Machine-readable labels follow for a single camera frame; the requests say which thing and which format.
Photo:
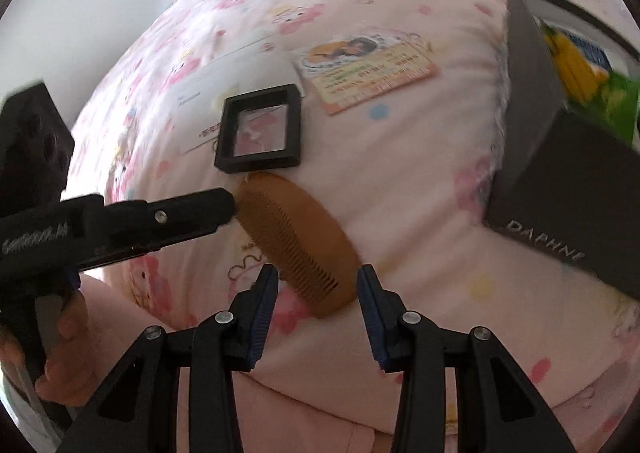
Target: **bedsheet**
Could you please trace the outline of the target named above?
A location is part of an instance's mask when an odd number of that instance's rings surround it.
[[[571,1],[640,45],[621,0]],[[441,327],[491,328],[580,450],[597,451],[640,386],[640,306],[480,223],[504,13],[505,0],[179,0],[79,116],[65,195],[97,191],[117,202],[234,191],[242,177],[213,166],[210,144],[180,153],[179,112],[163,100],[254,29],[269,29],[292,54],[359,36],[410,38],[430,52],[439,74],[331,117],[309,94],[302,165],[277,173],[325,206],[409,308]],[[111,266],[104,280],[179,329],[226,308],[267,260],[232,223]],[[371,359],[356,304],[318,321],[281,283],[252,376],[325,412],[393,431],[401,376],[381,373]],[[450,394],[448,401],[447,430],[455,433]]]

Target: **black box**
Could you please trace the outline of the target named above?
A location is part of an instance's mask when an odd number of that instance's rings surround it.
[[[640,155],[567,98],[536,17],[615,56],[632,78],[640,55],[566,0],[508,0],[504,155],[484,222],[640,299]]]

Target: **hand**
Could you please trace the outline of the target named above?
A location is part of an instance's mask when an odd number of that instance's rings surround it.
[[[44,401],[64,406],[84,406],[98,386],[95,373],[93,333],[86,303],[77,291],[58,319],[60,342],[53,347],[45,374],[35,383],[38,396]],[[17,340],[0,329],[0,364],[5,374],[18,388],[22,385],[12,372],[11,365],[23,365],[24,354]]]

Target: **white paper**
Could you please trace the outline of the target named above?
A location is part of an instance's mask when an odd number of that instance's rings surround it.
[[[236,47],[167,92],[182,154],[218,136],[225,99],[231,96],[292,83],[305,95],[289,56],[263,30]]]

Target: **green package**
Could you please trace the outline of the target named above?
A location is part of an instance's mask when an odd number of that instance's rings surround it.
[[[638,120],[640,81],[611,72],[584,107],[587,116],[631,146]]]

